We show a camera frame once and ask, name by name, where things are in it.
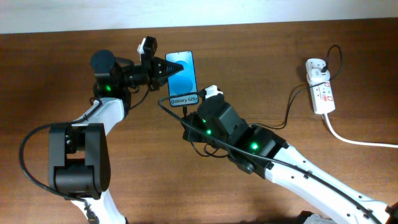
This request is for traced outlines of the white USB charger plug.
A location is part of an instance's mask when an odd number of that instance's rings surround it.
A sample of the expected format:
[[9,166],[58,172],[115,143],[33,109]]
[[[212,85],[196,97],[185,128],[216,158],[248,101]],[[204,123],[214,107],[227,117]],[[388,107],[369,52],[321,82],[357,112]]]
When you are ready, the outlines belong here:
[[330,72],[322,72],[320,69],[314,68],[307,72],[307,81],[310,86],[327,82],[330,79]]

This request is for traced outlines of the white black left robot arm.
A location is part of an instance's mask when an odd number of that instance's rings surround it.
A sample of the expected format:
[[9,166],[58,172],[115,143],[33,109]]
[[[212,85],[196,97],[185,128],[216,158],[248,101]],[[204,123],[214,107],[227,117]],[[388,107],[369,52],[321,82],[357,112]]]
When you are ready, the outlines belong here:
[[49,131],[49,187],[71,201],[89,223],[127,223],[109,191],[111,166],[107,134],[133,108],[131,89],[156,91],[183,67],[155,56],[157,41],[147,36],[140,62],[99,50],[91,58],[95,74],[91,107],[78,119]]

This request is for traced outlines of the blue smartphone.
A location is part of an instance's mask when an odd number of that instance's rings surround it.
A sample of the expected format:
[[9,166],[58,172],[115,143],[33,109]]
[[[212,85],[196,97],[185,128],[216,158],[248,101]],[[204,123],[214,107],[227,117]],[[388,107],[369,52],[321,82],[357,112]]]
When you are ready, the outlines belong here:
[[171,52],[165,55],[165,59],[169,62],[178,63],[183,66],[182,71],[172,75],[168,79],[169,95],[176,96],[191,93],[191,95],[169,99],[171,107],[197,104],[198,95],[194,94],[198,89],[193,53],[191,51]]

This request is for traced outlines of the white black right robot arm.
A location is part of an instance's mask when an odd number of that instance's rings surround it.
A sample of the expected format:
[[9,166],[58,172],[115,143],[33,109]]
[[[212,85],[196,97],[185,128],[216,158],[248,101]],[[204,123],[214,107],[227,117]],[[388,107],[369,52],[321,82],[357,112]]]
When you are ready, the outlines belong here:
[[280,185],[336,223],[397,223],[397,209],[352,189],[306,159],[285,139],[248,125],[222,94],[182,117],[183,138],[227,152],[238,169]]

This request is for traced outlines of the white power strip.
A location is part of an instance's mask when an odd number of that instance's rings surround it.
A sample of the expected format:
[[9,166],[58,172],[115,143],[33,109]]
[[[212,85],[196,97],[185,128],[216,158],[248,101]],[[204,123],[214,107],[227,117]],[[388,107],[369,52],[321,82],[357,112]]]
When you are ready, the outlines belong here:
[[[319,58],[310,58],[305,63],[307,72],[314,68],[322,71],[325,65],[326,62]],[[315,114],[327,114],[335,110],[330,81],[310,86],[310,93]]]

